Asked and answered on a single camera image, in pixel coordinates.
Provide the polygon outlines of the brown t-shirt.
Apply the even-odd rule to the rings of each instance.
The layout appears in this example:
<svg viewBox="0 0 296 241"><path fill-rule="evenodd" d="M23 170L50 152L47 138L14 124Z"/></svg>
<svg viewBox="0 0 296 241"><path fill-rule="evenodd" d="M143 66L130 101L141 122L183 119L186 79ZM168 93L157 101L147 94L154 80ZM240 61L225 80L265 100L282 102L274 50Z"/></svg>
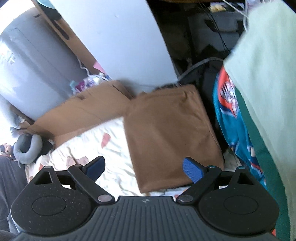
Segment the brown t-shirt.
<svg viewBox="0 0 296 241"><path fill-rule="evenodd" d="M203 102L194 85L142 93L123 116L141 193L186 186L183 160L224 168L224 159Z"/></svg>

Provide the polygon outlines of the cream bear print blanket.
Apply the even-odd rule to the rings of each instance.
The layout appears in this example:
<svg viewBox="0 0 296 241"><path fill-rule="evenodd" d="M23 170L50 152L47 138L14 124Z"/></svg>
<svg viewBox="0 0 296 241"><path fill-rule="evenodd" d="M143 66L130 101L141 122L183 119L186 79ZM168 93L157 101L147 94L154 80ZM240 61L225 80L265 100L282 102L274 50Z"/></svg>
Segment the cream bear print blanket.
<svg viewBox="0 0 296 241"><path fill-rule="evenodd" d="M141 144L144 149L142 158L148 158L150 161L156 161L152 169L160 169L161 165L170 168L172 162L168 159L161 159L156 154L160 150L161 154L173 149L173 154L178 161L188 152L182 151L182 144L189 144L190 138L181 133L183 126L175 123L165 123L160 128L155 128L151 124L140 125L148 134L156 134L151 138L149 144ZM96 184L114 197L119 196L172 196L176 198L182 192L189 188L189 184L175 184L170 188L158 189L154 185L150 192L140 192L137 183L138 175L134 172L130 150L125 135L123 118L116 118L98 125L81 135L78 135L63 143L55 150L50 151L44 156L38 157L37 161L26 166L25 173L27 181L44 167L52 166L54 170L66 170L75 164L85 165L98 156L105 158L105 171L96 180Z"/></svg>

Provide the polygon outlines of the grey neck pillow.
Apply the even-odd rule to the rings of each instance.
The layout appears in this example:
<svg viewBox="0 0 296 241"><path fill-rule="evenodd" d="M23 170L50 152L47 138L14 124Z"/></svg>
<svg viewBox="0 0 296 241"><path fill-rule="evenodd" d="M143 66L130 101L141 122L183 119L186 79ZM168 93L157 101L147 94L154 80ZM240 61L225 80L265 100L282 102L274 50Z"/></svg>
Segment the grey neck pillow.
<svg viewBox="0 0 296 241"><path fill-rule="evenodd" d="M43 142L40 135L24 133L14 144L13 153L20 164L28 165L39 157L42 147Z"/></svg>

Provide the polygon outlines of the dark grey pillow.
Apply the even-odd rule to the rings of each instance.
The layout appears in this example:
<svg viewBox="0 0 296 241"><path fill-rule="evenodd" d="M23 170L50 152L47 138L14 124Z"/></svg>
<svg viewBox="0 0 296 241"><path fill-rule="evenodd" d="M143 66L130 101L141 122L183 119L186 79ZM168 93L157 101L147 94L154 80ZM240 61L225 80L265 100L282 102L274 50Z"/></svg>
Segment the dark grey pillow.
<svg viewBox="0 0 296 241"><path fill-rule="evenodd" d="M25 166L1 156L1 230L10 231L8 216L14 200L22 192L28 181Z"/></svg>

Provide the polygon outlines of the brown cardboard sheet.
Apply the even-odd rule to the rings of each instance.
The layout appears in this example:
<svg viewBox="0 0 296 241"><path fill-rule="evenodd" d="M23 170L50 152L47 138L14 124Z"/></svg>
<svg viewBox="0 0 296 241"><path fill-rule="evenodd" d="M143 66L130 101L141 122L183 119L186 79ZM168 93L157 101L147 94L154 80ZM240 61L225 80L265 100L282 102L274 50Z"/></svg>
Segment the brown cardboard sheet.
<svg viewBox="0 0 296 241"><path fill-rule="evenodd" d="M123 116L132 99L120 81L105 81L51 109L27 127L27 131L50 138L59 147L106 121Z"/></svg>

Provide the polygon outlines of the colourful teal bag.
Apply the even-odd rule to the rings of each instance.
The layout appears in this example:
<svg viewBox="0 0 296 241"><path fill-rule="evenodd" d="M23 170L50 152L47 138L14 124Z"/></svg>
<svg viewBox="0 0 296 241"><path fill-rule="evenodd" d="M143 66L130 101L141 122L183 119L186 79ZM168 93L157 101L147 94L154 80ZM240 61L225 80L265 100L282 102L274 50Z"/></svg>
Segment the colourful teal bag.
<svg viewBox="0 0 296 241"><path fill-rule="evenodd" d="M218 124L230 149L240 159L242 166L266 187L264 172L238 106L235 85L224 67L216 76L213 103Z"/></svg>

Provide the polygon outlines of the teddy bear toy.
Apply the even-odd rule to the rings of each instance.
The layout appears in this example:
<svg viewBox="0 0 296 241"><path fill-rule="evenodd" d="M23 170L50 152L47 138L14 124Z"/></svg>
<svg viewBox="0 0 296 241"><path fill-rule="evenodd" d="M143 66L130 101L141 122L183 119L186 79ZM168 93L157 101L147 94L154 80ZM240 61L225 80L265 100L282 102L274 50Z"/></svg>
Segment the teddy bear toy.
<svg viewBox="0 0 296 241"><path fill-rule="evenodd" d="M13 156L13 146L7 143L0 146L1 154L7 157Z"/></svg>

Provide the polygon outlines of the pink white packaging bag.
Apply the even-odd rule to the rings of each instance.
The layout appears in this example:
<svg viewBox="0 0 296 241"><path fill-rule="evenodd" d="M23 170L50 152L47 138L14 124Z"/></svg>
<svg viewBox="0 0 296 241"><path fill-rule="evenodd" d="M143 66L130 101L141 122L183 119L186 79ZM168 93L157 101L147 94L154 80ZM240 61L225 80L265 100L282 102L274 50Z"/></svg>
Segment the pink white packaging bag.
<svg viewBox="0 0 296 241"><path fill-rule="evenodd" d="M97 75L88 75L80 82L72 80L69 86L73 92L73 95L76 95L78 93L83 92L86 89L92 88L96 85L100 85L101 83L110 80L111 78L108 75L104 73L99 73Z"/></svg>

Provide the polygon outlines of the white pillow in plastic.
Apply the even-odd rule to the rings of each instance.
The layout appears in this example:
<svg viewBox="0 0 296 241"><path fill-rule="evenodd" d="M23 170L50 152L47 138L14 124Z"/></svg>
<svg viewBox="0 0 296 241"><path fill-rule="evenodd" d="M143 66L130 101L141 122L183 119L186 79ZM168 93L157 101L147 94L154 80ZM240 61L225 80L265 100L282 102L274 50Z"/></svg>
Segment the white pillow in plastic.
<svg viewBox="0 0 296 241"><path fill-rule="evenodd" d="M18 138L29 125L28 119L1 95L1 131Z"/></svg>

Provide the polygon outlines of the pale green fabric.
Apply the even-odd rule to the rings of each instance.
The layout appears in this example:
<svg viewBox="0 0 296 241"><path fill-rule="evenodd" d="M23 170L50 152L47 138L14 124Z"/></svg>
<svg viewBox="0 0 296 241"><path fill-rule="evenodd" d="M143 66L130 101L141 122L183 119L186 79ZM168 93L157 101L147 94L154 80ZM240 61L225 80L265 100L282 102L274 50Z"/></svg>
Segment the pale green fabric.
<svg viewBox="0 0 296 241"><path fill-rule="evenodd" d="M276 235L295 240L295 1L251 10L224 68L267 189L280 206Z"/></svg>

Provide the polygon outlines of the grey storage bag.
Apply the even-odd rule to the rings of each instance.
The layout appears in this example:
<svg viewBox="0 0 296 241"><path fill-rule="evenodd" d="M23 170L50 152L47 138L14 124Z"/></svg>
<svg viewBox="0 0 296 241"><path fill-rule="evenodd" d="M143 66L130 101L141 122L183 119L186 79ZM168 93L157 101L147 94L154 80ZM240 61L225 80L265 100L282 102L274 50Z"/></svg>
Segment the grey storage bag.
<svg viewBox="0 0 296 241"><path fill-rule="evenodd" d="M208 45L218 51L231 50L244 32L243 16L235 12L197 13L188 21L198 52Z"/></svg>

